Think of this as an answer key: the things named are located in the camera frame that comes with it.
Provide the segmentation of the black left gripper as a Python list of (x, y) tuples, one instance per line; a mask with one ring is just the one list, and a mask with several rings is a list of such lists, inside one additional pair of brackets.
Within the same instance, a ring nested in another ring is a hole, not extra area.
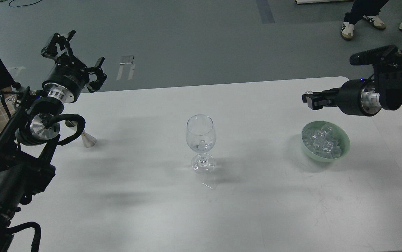
[[(76, 102), (84, 86), (90, 93), (99, 91), (107, 79), (102, 70), (105, 57), (99, 58), (94, 67), (87, 67), (74, 56), (70, 40), (75, 33), (76, 30), (70, 31), (67, 36), (54, 33), (41, 50), (41, 56), (55, 63), (42, 87), (48, 96), (62, 104)], [(95, 75), (96, 79), (91, 81), (91, 75)]]

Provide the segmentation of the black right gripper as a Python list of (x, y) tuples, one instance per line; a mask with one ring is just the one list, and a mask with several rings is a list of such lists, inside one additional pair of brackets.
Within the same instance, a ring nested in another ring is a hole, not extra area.
[(351, 80), (341, 88), (324, 91), (306, 91), (302, 101), (311, 110), (338, 107), (347, 115), (375, 116), (380, 111), (379, 93), (373, 81)]

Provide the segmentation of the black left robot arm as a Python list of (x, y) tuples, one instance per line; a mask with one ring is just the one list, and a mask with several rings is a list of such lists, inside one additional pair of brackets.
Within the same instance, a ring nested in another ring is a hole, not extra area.
[(10, 227), (20, 205), (31, 203), (55, 176), (51, 164), (57, 146), (67, 145), (84, 134), (85, 119), (78, 114), (64, 114), (66, 103), (75, 103), (82, 90), (98, 91), (107, 75), (102, 70), (104, 57), (94, 67), (87, 67), (74, 54), (68, 35), (55, 33), (41, 50), (54, 66), (42, 83), (42, 89), (32, 91), (15, 82), (0, 58), (0, 98), (15, 96), (15, 111), (10, 113), (5, 101), (2, 106), (9, 120), (0, 133), (0, 252), (7, 252), (14, 234), (34, 229), (31, 251), (40, 247), (41, 227), (25, 222)]

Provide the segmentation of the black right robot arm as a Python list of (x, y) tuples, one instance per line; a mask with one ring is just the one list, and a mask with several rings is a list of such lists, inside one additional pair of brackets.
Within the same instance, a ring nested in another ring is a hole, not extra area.
[(369, 78), (345, 82), (339, 88), (321, 92), (306, 92), (303, 103), (311, 110), (338, 107), (341, 112), (354, 116), (375, 116), (380, 110), (394, 111), (402, 105), (402, 50), (387, 45), (358, 52), (350, 56), (354, 66), (371, 65)]

